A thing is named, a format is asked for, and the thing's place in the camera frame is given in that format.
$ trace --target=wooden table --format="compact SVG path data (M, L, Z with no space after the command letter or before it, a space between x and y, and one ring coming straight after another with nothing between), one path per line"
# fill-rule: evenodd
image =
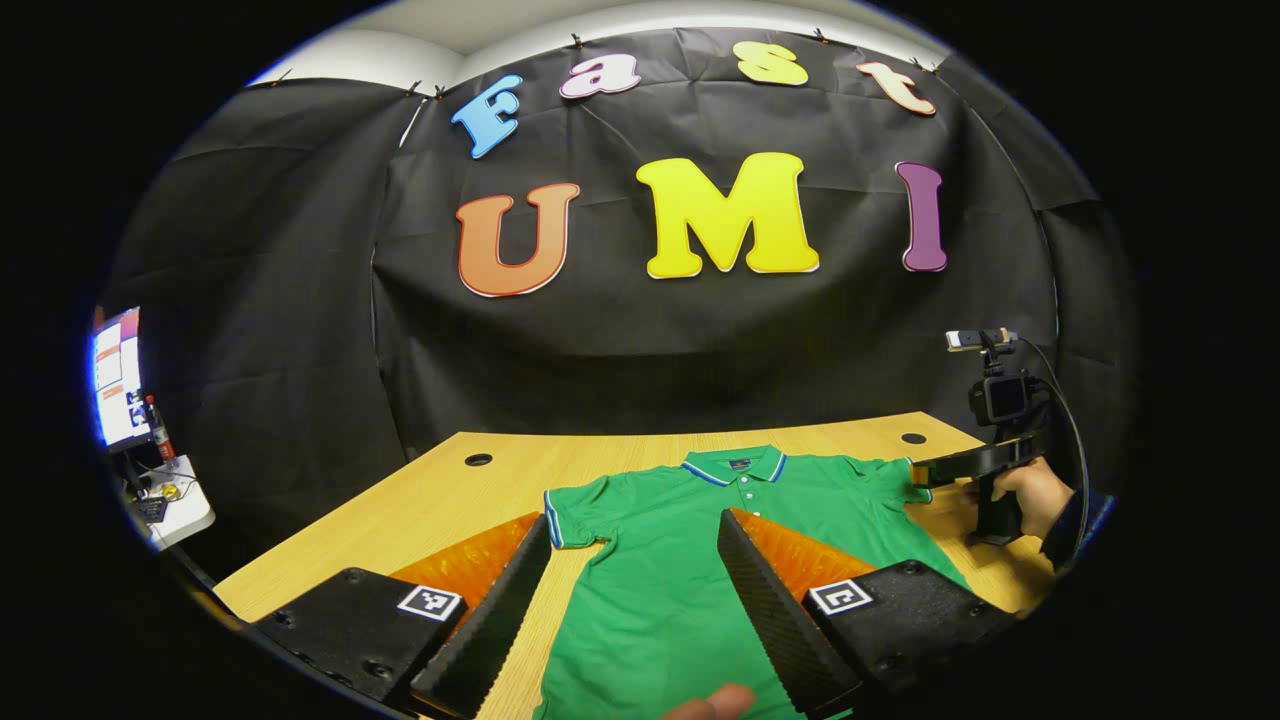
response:
M923 445L904 433L927 438ZM680 465L690 451L709 452L773 445L788 455L909 456L927 460L979 445L924 413L869 420L672 436L511 436L458 433L316 520L236 574L215 592L243 620L253 621L349 566L390 574L420 557L499 523L543 510L544 489L586 484L600 475ZM471 468L463 459L493 455ZM934 491L929 505L908 505L951 557L975 593L1007 611L1033 606L1052 584L1039 541L1024 537L1006 547L966 547L977 510L960 484ZM602 544L552 552L541 584L511 655L485 700L480 719L529 717L540 702L543 667L570 592Z

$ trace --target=cable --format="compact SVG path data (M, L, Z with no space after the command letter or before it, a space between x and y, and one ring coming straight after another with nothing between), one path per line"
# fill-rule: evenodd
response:
M143 470L146 470L147 473L160 473L160 474L163 474L163 475L175 475L175 477L179 477L179 478L191 478L191 479L193 479L193 480L198 480L198 479L200 479L200 478L197 478L196 475L188 475L187 473L177 473L177 471L174 471L174 470L163 470L163 469L160 469L160 468L147 468L147 466L146 466L146 465L143 465L143 464L142 464L141 461L138 461L138 459L136 459L136 457L134 457L134 459L132 459L132 460L133 460L133 464L134 464L134 465L137 465L138 468L142 468L142 469L143 469ZM180 496L178 496L178 500L183 500L183 498L186 498L186 497L187 497L187 493L188 493L188 492L191 492L191 483L187 483L187 487L186 487L186 488L183 488L183 491L182 491L182 495L180 495Z
M1075 548L1071 551L1071 562L1075 562L1075 556L1080 552L1080 544L1084 543L1084 530L1089 523L1089 465L1084 459L1084 441L1080 439L1080 428L1075 425L1075 418L1071 415L1071 409L1066 405L1066 397L1062 395L1057 375L1053 374L1053 366L1048 364L1048 357L1044 356L1044 352L1034 342L1025 337L1019 337L1018 340L1032 346L1032 350L1044 361L1044 369L1048 370L1048 377L1052 379L1051 383L1047 383L1048 388L1053 391L1053 396L1062 406L1066 420L1071 423L1071 433L1075 436L1075 450L1080 454L1080 529L1075 533Z

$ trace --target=purple letter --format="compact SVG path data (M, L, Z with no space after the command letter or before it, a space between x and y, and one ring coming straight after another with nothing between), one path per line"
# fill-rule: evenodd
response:
M913 273L936 273L947 266L938 227L942 176L919 163L899 163L893 165L893 172L906 184L906 206L911 215L911 236L902 254L902 266Z

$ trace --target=orange letter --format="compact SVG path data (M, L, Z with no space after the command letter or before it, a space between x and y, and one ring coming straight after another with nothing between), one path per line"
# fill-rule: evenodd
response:
M529 192L529 204L538 208L538 247L520 265L498 259L502 215L511 210L509 195L472 200L458 208L462 222L458 241L458 277L467 290L484 297L522 295L552 282L564 265L568 251L568 201L577 197L571 182L544 184Z
M906 86L915 87L914 79L895 73L884 63L863 63L861 65L858 65L858 69L876 78L881 90L883 90L884 95L888 95L890 100L893 102L897 102L908 110L922 115L932 115L934 113L933 102L920 100L915 95L911 95L911 91L906 88Z

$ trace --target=black fabric curtain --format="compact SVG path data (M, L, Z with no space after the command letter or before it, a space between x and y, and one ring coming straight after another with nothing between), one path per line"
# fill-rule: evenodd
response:
M142 307L143 383L218 514L183 547L215 579L404 461L369 263L420 102L348 81L243 90L131 220L102 305Z
M748 79L740 41L791 49L809 81ZM636 87L561 97L570 68L613 53L637 59ZM855 68L868 61L915 78L937 113L890 100ZM522 78L518 128L472 160L451 117L507 74ZM721 273L692 238L699 275L650 278L654 202L636 170L687 158L727 193L764 151L804 163L820 268L758 274L740 258ZM942 272L902 266L901 161L942 176ZM535 250L526 195L566 182L581 193L556 279L512 297L467 290L458 208L511 196L500 252L517 264ZM754 229L741 254L753 242ZM932 74L759 29L602 38L425 102L351 81L247 88L137 209L104 300L109 314L133 305L146 387L218 512L184 547L218 579L458 430L708 432L924 410L989 438L966 402L980 361L945 351L950 329L1039 343L1093 477L1114 489L1137 386L1120 242L1044 128L963 59ZM1047 377L1027 350L1007 364Z
M1039 120L964 56L947 58L938 77L1000 143L1048 241L1059 300L1057 377L1080 427L1091 479L1117 492L1140 393L1133 259L1102 199ZM1070 452L1059 457L1075 462Z
M744 77L732 53L744 40L792 50L808 83ZM636 87L575 101L558 95L570 68L611 53L637 59ZM936 115L891 101L855 69L867 61L916 78ZM506 74L524 78L513 91L520 124L472 160L466 131L449 119ZM704 432L911 410L989 438L966 402L980 361L945 352L943 333L1006 325L1059 357L1069 397L1092 428L1089 451L1108 457L1119 442L1112 430L1125 419L1110 397L1128 386L1123 373L1093 384L1101 370L1084 357L1110 366L1126 352L1108 341L1132 307L1097 310L1130 302L1119 245L1103 232L1110 225L1088 183L1047 133L1028 127L1029 118L1005 115L1014 127L1007 132L1020 132L1036 151L1037 182L1028 186L1024 158L1011 163L1004 140L965 97L970 88L947 77L812 37L673 29L544 53L428 104L392 159L374 260L378 351L406 451L421 452L460 429ZM1002 126L1000 132L1004 138ZM695 241L701 274L648 277L654 206L636 169L689 158L727 193L742 160L760 151L804 161L800 204L820 269L762 275L739 261L719 273ZM942 174L943 272L902 268L909 219L893 170L900 161ZM1057 195L1050 193L1057 186L1042 190L1041 176L1059 174L1066 179ZM570 202L568 256L557 278L515 297L470 292L458 278L456 210L511 196L502 254L520 263L535 242L536 215L525 195L561 182L577 183L581 195ZM1107 340L1094 347L1096 337ZM1124 355L1121 369L1129 361ZM1047 377L1029 350L1009 365Z

